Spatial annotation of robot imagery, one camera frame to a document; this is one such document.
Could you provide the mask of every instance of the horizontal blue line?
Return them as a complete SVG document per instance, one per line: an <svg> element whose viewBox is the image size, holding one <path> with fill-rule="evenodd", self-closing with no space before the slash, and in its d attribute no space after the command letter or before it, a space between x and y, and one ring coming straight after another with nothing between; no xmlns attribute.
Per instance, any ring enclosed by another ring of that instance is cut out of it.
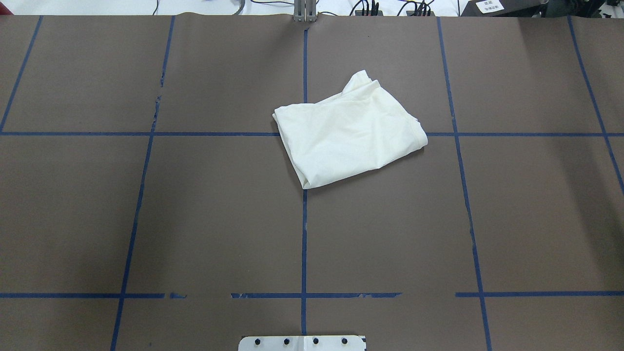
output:
<svg viewBox="0 0 624 351"><path fill-rule="evenodd" d="M0 292L0 299L164 299L165 294Z"/></svg>
<svg viewBox="0 0 624 351"><path fill-rule="evenodd" d="M374 299L391 299L401 294L400 292L308 292L305 294L298 292L268 292L231 295L233 299L300 299L302 296L306 299L356 299L367 297Z"/></svg>
<svg viewBox="0 0 624 351"><path fill-rule="evenodd" d="M624 296L624 291L503 291L484 292L484 297ZM479 297L478 292L456 292L455 297Z"/></svg>
<svg viewBox="0 0 624 351"><path fill-rule="evenodd" d="M0 132L0 136L149 136L150 132ZM278 137L277 132L154 132L161 137ZM602 133L504 133L459 132L461 137L603 137ZM452 137L453 132L428 132L429 137ZM608 133L609 137L624 137L624 133Z"/></svg>

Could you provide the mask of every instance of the white cloth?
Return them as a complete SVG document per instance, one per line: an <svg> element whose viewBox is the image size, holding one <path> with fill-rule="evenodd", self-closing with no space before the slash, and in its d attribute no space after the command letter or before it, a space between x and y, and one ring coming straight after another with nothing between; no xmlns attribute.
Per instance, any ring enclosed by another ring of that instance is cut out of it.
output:
<svg viewBox="0 0 624 351"><path fill-rule="evenodd" d="M342 93L280 107L273 118L304 189L381 168L427 145L418 120L366 71Z"/></svg>

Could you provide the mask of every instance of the white bracket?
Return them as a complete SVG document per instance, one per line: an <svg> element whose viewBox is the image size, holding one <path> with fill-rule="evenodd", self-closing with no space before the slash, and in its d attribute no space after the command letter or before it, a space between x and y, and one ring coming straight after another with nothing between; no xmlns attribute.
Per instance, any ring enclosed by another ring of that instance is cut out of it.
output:
<svg viewBox="0 0 624 351"><path fill-rule="evenodd" d="M291 337L244 337L238 351L366 351L366 337L324 335Z"/></svg>
<svg viewBox="0 0 624 351"><path fill-rule="evenodd" d="M316 21L316 0L294 0L295 22L315 22Z"/></svg>

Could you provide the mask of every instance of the folded white cloth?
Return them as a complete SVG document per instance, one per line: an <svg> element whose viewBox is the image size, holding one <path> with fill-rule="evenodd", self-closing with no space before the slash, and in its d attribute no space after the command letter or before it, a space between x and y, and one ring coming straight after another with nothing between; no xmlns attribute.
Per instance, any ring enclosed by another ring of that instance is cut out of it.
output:
<svg viewBox="0 0 624 351"><path fill-rule="evenodd" d="M366 71L342 93L280 107L273 118L304 189L381 168L427 145L418 120Z"/></svg>

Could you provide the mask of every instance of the gray cable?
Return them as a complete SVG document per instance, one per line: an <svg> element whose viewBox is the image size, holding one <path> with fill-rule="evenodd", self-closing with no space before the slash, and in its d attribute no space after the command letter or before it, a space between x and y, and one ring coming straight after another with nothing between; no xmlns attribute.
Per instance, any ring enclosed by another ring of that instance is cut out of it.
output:
<svg viewBox="0 0 624 351"><path fill-rule="evenodd" d="M233 13L232 16L236 16L237 14L240 14L241 12L243 12L243 7L245 7L245 0L239 0L239 6L238 6L238 11Z"/></svg>

